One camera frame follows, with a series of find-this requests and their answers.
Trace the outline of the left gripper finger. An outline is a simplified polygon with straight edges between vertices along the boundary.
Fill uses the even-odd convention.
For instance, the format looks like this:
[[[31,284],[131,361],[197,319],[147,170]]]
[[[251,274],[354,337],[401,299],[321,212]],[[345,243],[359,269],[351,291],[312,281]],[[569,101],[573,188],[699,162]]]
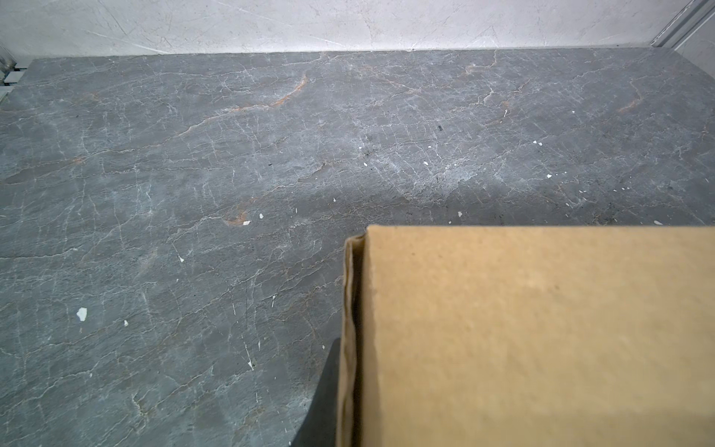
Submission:
[[[292,447],[335,447],[341,339],[331,344],[307,414]]]

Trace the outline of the cardboard box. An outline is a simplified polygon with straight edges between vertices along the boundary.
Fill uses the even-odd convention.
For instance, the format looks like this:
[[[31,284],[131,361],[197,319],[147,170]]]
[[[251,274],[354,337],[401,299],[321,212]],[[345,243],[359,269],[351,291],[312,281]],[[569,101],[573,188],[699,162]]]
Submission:
[[[713,445],[713,228],[368,227],[336,442]]]

